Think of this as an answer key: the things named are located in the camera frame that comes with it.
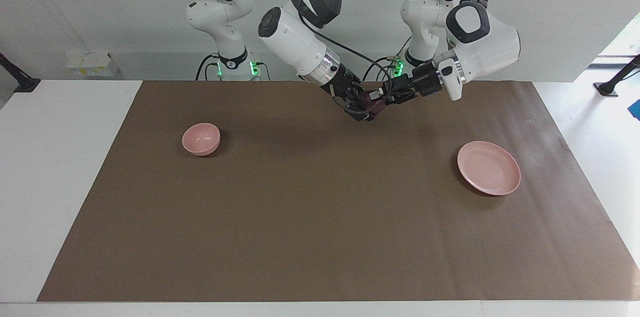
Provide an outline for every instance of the brown tablecloth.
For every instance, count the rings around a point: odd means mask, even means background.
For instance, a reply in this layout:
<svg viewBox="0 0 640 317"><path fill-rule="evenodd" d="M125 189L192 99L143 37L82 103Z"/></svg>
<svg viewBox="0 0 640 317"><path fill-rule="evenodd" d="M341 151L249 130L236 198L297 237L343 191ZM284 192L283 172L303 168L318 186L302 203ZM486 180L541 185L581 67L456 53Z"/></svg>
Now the brown tablecloth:
<svg viewBox="0 0 640 317"><path fill-rule="evenodd" d="M208 158L181 146L202 122L222 130ZM514 155L518 191L465 183L455 157L473 140ZM531 83L356 123L303 82L144 82L39 301L639 297Z"/></svg>

